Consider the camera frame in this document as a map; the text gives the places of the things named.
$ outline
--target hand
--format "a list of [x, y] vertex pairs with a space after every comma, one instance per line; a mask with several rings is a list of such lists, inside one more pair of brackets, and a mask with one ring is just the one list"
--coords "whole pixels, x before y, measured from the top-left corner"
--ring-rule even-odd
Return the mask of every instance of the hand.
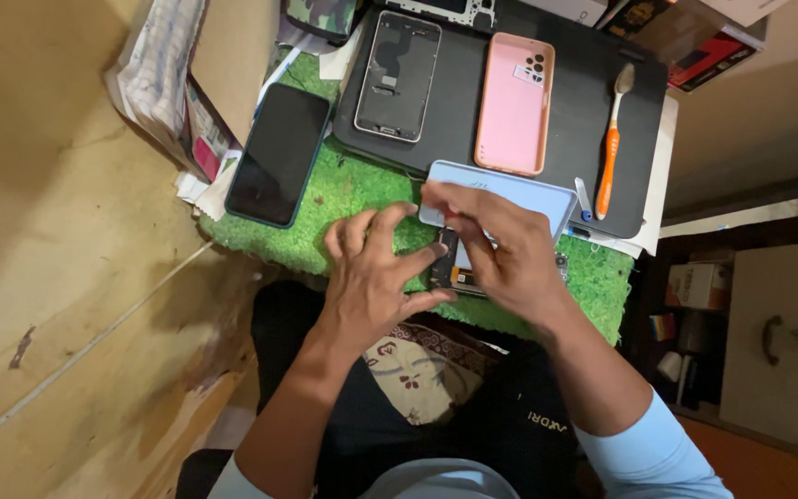
[[326, 233], [334, 267], [314, 330], [327, 335], [352, 360], [413, 313], [458, 299], [449, 289], [403, 293], [409, 279], [448, 251], [444, 244], [432, 243], [411, 255], [393, 255], [396, 225], [415, 213], [415, 204], [394, 202], [382, 211], [365, 210], [337, 220]]
[[464, 242], [476, 283], [489, 298], [549, 327], [554, 312], [571, 299], [556, 269], [550, 220], [483, 189], [428, 181], [420, 192]]

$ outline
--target finger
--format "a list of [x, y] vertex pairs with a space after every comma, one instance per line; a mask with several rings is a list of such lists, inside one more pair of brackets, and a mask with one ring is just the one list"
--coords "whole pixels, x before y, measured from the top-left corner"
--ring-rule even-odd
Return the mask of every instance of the finger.
[[328, 254], [335, 260], [343, 256], [343, 251], [340, 249], [340, 236], [338, 234], [343, 230], [344, 223], [344, 219], [338, 219], [332, 222], [331, 226], [329, 226], [326, 231], [326, 237], [323, 238]]
[[356, 256], [362, 253], [365, 247], [365, 231], [371, 224], [371, 219], [378, 214], [378, 210], [362, 210], [354, 215], [344, 225], [343, 249], [345, 256]]
[[520, 221], [528, 212], [493, 192], [448, 182], [427, 180], [420, 193], [427, 206], [467, 215], [498, 240], [519, 237]]
[[431, 291], [420, 291], [408, 295], [400, 312], [405, 320], [415, 313], [426, 312], [438, 304], [456, 301], [458, 301], [458, 294], [451, 289], [438, 288]]
[[445, 256], [448, 252], [448, 246], [442, 243], [430, 243], [411, 255], [399, 258], [399, 272], [403, 282], [424, 272], [433, 265], [433, 262]]
[[405, 217], [417, 213], [417, 205], [413, 202], [397, 201], [378, 212], [371, 221], [366, 248], [377, 251], [393, 252], [393, 232]]
[[466, 255], [470, 258], [472, 273], [480, 284], [489, 286], [498, 281], [500, 273], [495, 259], [495, 248], [489, 238], [485, 237], [482, 227], [474, 220], [466, 217], [447, 219], [445, 226], [458, 233], [464, 242]]

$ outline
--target cabinet handle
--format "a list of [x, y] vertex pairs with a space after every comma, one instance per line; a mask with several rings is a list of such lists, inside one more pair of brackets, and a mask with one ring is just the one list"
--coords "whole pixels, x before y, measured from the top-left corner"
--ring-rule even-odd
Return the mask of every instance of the cabinet handle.
[[765, 359], [768, 360], [769, 364], [772, 366], [777, 366], [780, 359], [771, 354], [771, 328], [772, 326], [780, 326], [783, 323], [784, 321], [781, 319], [781, 316], [775, 315], [766, 321], [765, 326], [762, 327], [762, 353], [765, 354]]
[[[765, 359], [768, 360], [769, 364], [772, 366], [777, 366], [780, 359], [776, 355], [771, 354], [771, 328], [780, 326], [783, 323], [784, 321], [781, 319], [781, 316], [775, 315], [766, 321], [765, 326], [762, 328], [762, 353], [765, 354]], [[798, 329], [790, 331], [790, 334], [798, 341]]]

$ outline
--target black pants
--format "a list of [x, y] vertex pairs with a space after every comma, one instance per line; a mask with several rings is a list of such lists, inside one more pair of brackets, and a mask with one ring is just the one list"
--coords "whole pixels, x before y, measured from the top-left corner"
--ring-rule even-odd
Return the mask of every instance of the black pants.
[[[294, 361], [325, 297], [290, 280], [254, 299], [251, 335], [260, 377], [260, 414]], [[355, 498], [390, 468], [429, 457], [461, 457], [500, 473], [523, 498], [573, 491], [571, 424], [541, 346], [514, 340], [447, 425], [414, 426], [395, 410], [360, 358], [350, 369], [326, 426], [316, 469], [316, 497]], [[205, 497], [230, 451], [203, 449], [183, 464], [177, 499]]]

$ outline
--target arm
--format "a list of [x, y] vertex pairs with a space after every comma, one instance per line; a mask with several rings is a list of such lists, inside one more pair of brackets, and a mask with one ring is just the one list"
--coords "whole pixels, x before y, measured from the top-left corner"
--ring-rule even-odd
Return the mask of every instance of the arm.
[[[325, 307], [233, 455], [238, 471], [260, 492], [307, 499], [328, 418], [353, 362], [413, 313], [457, 299], [441, 289], [403, 293], [405, 282], [447, 251], [435, 243], [412, 255], [393, 255], [396, 225], [415, 212], [417, 206], [397, 202], [338, 220], [328, 229], [325, 244], [334, 266]], [[235, 479], [223, 473], [210, 496], [239, 493]]]
[[692, 484], [727, 493], [648, 382], [565, 289], [547, 257], [553, 254], [547, 217], [481, 189], [427, 182], [421, 193], [464, 241], [489, 298], [539, 333], [582, 447], [609, 495], [658, 486], [681, 493]]

